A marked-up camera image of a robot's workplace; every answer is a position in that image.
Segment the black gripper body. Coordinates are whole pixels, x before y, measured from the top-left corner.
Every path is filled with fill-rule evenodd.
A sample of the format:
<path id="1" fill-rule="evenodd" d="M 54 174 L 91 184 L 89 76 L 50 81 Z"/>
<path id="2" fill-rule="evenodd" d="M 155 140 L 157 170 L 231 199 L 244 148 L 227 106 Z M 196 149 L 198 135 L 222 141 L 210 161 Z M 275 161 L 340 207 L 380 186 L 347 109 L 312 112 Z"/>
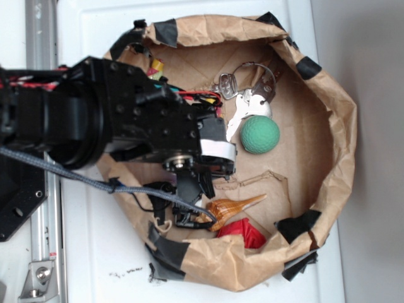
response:
<path id="1" fill-rule="evenodd" d="M 196 202 L 215 196 L 213 179 L 235 171 L 236 147 L 226 139 L 224 120 L 214 108 L 183 105 L 162 110 L 162 165 L 177 180 L 177 195 Z"/>

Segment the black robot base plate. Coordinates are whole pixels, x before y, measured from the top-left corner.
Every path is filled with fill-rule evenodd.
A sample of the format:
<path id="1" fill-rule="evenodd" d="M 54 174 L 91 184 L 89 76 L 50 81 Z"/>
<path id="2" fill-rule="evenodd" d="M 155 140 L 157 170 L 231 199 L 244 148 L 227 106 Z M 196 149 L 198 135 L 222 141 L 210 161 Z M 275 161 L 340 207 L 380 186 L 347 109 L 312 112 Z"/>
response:
<path id="1" fill-rule="evenodd" d="M 10 240 L 46 198 L 44 170 L 2 156 L 1 242 Z"/>

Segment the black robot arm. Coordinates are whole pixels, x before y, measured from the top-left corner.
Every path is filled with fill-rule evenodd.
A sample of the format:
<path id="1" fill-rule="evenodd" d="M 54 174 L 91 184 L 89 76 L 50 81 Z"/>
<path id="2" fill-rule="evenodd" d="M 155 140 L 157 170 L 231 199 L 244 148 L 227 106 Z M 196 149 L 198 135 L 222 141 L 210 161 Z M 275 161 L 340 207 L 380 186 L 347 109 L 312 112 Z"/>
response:
<path id="1" fill-rule="evenodd" d="M 235 172 L 212 92 L 151 80 L 136 66 L 88 57 L 55 70 L 1 70 L 1 146 L 46 152 L 71 170 L 104 153 L 117 162 L 159 163 L 213 197 L 213 179 Z"/>

